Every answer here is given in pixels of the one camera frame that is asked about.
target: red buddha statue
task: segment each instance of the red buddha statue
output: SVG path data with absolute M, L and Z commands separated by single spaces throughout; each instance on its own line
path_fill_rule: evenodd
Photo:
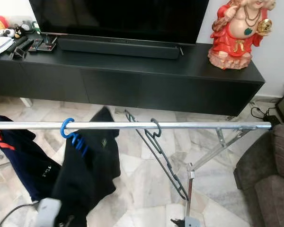
M 213 24 L 213 47 L 210 62 L 221 69 L 242 69 L 251 61 L 251 46 L 260 46 L 271 32 L 267 11 L 275 0 L 231 0 L 218 11 Z

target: metal pole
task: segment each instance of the metal pole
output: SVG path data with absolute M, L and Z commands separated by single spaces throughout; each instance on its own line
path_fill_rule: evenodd
M 269 122 L 160 122 L 162 129 L 270 129 Z M 62 122 L 0 122 L 0 129 L 60 129 Z M 70 122 L 65 129 L 157 129 L 153 122 Z

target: gray sofa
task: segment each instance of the gray sofa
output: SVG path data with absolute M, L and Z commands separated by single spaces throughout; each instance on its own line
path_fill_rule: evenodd
M 260 137 L 234 171 L 255 227 L 284 227 L 284 124 Z

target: paper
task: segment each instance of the paper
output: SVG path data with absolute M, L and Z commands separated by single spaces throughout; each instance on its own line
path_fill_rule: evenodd
M 7 40 L 7 42 L 5 42 L 3 45 L 0 46 L 0 53 L 6 51 L 14 43 L 14 41 L 10 37 L 0 37 L 0 39 L 1 38 L 9 38 L 9 39 L 5 39 Z

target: soundbar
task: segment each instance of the soundbar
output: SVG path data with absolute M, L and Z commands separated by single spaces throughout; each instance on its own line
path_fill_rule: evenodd
M 65 51 L 93 52 L 147 58 L 177 59 L 180 47 L 176 44 L 151 41 L 61 35 L 59 46 Z

